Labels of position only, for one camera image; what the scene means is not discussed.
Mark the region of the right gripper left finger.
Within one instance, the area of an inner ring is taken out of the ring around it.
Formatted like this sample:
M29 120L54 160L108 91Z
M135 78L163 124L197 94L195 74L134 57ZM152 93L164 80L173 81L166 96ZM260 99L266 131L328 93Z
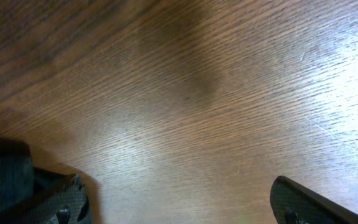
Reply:
M2 212L5 224L91 224L90 201L81 177L66 175L45 190Z

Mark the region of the dark green t-shirt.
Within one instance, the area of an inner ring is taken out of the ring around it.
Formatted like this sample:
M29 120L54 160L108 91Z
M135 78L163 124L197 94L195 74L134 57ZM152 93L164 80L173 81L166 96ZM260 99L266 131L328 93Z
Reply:
M0 138L0 216L27 213L53 195L65 175L36 168L23 141Z

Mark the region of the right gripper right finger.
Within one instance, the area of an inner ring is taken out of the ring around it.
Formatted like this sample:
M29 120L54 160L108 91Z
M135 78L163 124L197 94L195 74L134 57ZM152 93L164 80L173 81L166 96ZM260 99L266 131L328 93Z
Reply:
M285 176L274 180L270 206L278 224L358 224L358 214Z

